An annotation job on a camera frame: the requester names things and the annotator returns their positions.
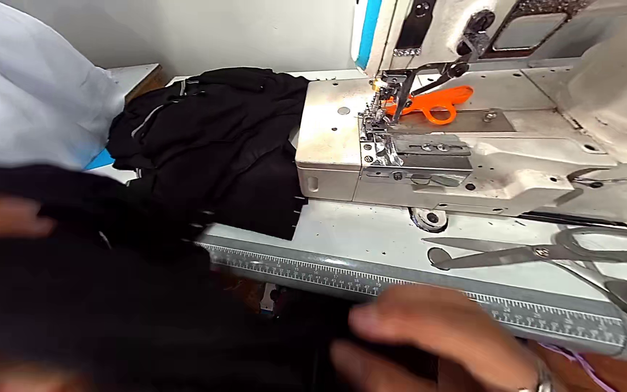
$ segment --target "black garment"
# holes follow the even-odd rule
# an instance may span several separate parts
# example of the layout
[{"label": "black garment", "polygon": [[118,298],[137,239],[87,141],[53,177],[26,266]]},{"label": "black garment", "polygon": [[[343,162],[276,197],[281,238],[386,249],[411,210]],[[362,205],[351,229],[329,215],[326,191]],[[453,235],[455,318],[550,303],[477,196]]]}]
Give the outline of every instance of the black garment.
[{"label": "black garment", "polygon": [[259,68],[206,72],[130,102],[110,131],[130,189],[176,218],[214,220],[292,239],[305,199],[295,150],[308,80]]},{"label": "black garment", "polygon": [[[58,222],[49,238],[0,240],[1,351],[89,372],[101,391],[349,391],[327,348],[350,337],[350,303],[289,291],[278,318],[249,314],[183,241],[195,227],[112,179],[0,169],[0,192],[38,200]],[[432,377],[426,353],[380,353]]]}]

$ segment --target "silver scissors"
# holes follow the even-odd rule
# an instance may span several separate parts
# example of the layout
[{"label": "silver scissors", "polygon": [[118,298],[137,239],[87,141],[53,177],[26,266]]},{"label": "silver scissors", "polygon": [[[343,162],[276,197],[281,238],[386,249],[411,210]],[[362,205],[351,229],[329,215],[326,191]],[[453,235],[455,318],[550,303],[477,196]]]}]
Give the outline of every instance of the silver scissors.
[{"label": "silver scissors", "polygon": [[462,269],[477,266],[499,266],[544,261],[558,266],[587,282],[606,295],[614,305],[627,313],[627,281],[606,276],[593,262],[627,263],[627,250],[590,250],[579,245],[576,235],[608,234],[627,237],[627,229],[614,227],[578,227],[565,229],[554,237],[555,244],[523,245],[485,241],[471,238],[423,238],[433,244],[484,252],[452,258],[441,248],[431,248],[427,255],[433,266],[443,269]]}]

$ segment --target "industrial sewing machine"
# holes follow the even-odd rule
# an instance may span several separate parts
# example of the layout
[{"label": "industrial sewing machine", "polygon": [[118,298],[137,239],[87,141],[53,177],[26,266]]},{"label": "industrial sewing machine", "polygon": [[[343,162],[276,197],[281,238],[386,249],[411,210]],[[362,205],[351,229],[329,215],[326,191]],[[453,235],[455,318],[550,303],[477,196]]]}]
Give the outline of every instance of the industrial sewing machine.
[{"label": "industrial sewing machine", "polygon": [[[621,15],[610,39],[576,64],[528,62],[585,12]],[[306,196],[437,227],[445,211],[627,222],[627,0],[360,0],[353,59],[369,78],[309,86]],[[426,96],[456,88],[466,99]]]}]

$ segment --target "wristwatch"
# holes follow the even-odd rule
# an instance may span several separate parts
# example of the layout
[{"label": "wristwatch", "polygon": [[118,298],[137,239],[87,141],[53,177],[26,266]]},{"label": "wristwatch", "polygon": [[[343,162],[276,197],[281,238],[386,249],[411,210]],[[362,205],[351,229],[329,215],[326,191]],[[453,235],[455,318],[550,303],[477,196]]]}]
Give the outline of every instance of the wristwatch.
[{"label": "wristwatch", "polygon": [[520,388],[518,392],[556,392],[553,387],[553,376],[540,358],[536,358],[536,367],[538,369],[536,387],[534,389]]}]

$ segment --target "white cloth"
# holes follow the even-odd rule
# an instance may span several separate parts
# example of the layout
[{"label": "white cloth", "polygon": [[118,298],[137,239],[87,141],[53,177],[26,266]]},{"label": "white cloth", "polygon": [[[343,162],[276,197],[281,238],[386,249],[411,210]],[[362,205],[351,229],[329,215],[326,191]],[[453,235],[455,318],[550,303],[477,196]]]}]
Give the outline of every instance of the white cloth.
[{"label": "white cloth", "polygon": [[123,104],[106,70],[44,23],[0,3],[0,165],[82,169],[104,148]]}]

